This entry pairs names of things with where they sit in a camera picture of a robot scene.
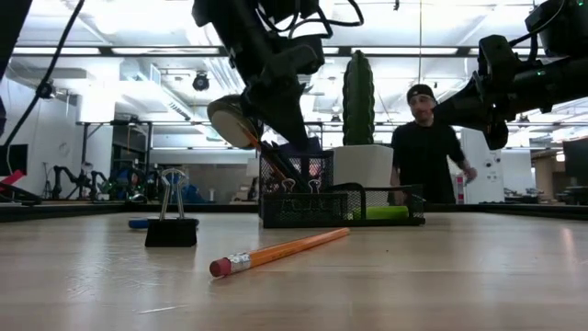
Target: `metal ferrule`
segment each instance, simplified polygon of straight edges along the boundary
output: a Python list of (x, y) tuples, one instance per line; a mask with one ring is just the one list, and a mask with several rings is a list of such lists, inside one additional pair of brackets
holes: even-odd
[(251, 267), (251, 257), (247, 253), (233, 254), (227, 258), (231, 261), (231, 274)]

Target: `man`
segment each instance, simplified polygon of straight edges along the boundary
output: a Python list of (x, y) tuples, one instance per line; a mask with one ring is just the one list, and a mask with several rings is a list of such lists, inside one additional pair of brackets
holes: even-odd
[[(401, 125), (392, 134), (394, 160), (392, 186), (423, 185), (428, 203), (456, 203), (447, 157), (463, 170), (468, 181), (476, 178), (461, 150), (456, 132), (448, 125), (435, 123), (435, 95), (427, 85), (415, 85), (406, 94), (414, 121)], [(403, 204), (403, 194), (395, 194)]]

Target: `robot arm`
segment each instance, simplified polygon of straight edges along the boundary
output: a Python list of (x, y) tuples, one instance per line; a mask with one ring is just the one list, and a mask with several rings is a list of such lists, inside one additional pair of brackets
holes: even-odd
[[(307, 135), (300, 113), (304, 85), (297, 74), (314, 74), (324, 64), (322, 39), (330, 38), (330, 24), (359, 26), (363, 17), (353, 0), (358, 23), (327, 20), (319, 0), (195, 0), (192, 16), (199, 27), (211, 23), (227, 50), (230, 63), (246, 88), (241, 107), (247, 117), (261, 120), (294, 146), (305, 149)], [(588, 6), (579, 0), (548, 0), (526, 19), (530, 31), (508, 42), (503, 36), (480, 40), (479, 70), (468, 85), (435, 108), (435, 120), (480, 130), (491, 149), (506, 145), (506, 122), (516, 114), (540, 108), (551, 111), (558, 103), (588, 97)], [(298, 17), (317, 14), (327, 33), (292, 39)], [(272, 24), (294, 17), (281, 37)], [(562, 59), (537, 61), (537, 34), (548, 56)], [(529, 59), (513, 52), (516, 43), (531, 38)]]

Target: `black shirt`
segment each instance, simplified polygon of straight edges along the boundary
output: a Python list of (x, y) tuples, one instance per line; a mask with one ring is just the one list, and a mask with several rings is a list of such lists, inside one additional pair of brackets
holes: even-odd
[(447, 156), (465, 160), (456, 132), (447, 125), (423, 127), (410, 122), (392, 134), (393, 166), (401, 185), (423, 185), (423, 198), (432, 203), (455, 203)]

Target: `pencil eraser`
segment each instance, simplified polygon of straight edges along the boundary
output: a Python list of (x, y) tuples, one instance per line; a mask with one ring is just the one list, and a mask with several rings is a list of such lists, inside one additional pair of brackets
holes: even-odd
[(224, 257), (210, 263), (210, 274), (213, 277), (222, 277), (231, 275), (231, 261)]

